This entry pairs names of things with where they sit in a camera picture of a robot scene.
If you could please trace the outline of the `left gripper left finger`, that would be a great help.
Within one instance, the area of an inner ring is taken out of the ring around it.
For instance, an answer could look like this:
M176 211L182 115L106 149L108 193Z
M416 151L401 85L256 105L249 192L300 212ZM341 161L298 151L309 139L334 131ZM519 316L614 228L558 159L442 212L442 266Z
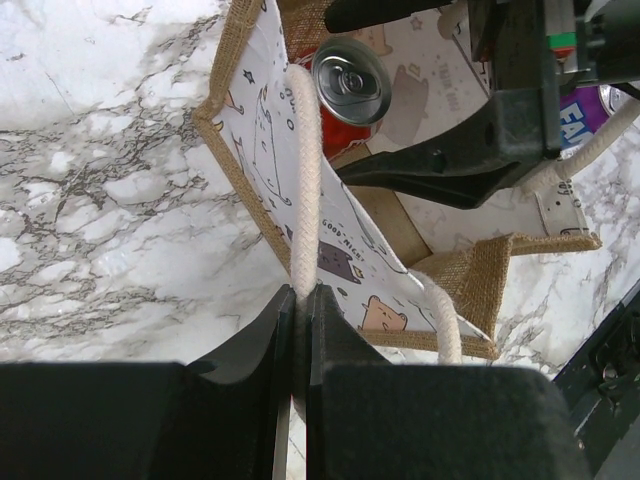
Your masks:
M283 477L294 307L281 287L249 325L187 365L3 364L2 477Z

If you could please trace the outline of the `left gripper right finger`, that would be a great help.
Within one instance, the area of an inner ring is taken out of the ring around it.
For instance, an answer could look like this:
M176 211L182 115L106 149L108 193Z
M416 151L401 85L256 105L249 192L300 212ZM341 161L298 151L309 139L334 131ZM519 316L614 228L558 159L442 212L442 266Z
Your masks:
M306 306L311 479L586 479L559 390L513 367L394 365L332 289Z

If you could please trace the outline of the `red soda can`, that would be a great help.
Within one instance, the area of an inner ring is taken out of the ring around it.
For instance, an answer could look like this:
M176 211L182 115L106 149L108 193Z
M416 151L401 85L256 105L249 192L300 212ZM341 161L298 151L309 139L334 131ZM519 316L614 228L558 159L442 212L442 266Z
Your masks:
M369 140L391 104L391 82L374 51L334 37L314 52L310 71L319 100L323 150L331 160Z

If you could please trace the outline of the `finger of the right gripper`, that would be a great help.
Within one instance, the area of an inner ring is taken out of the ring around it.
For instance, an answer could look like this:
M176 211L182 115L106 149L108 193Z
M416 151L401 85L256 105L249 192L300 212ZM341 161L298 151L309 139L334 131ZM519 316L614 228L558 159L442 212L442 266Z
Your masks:
M330 33L345 33L451 3L451 0L335 0L324 11L324 23Z

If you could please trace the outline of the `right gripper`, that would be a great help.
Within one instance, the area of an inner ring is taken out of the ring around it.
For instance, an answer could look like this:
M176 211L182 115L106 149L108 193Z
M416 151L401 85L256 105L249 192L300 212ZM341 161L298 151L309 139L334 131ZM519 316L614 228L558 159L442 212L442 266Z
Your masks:
M558 158L559 90L639 80L637 1L469 1L467 13L486 103L438 136L338 168L345 184L476 208Z

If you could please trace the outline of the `canvas tote bag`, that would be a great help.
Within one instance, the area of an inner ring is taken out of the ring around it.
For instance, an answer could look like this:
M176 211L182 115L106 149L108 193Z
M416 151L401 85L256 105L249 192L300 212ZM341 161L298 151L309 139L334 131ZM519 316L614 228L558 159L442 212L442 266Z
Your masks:
M298 89L292 63L308 65L325 39L321 1L234 1L216 52L196 128L288 271L299 210ZM373 187L349 187L336 168L390 145L384 128L363 129L322 164L317 278L331 286L351 325L377 346L434 351L436 284L459 316L461 351L494 360L494 335L516 256L591 258L601 239L568 183L533 193L500 191L486 206L458 211Z

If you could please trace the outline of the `purple Fanta can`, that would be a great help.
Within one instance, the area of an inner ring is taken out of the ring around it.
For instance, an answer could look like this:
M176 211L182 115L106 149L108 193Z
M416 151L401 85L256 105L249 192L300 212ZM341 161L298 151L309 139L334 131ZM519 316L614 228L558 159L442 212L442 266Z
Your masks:
M560 159L580 171L610 147L639 116L638 86L589 86L563 97Z

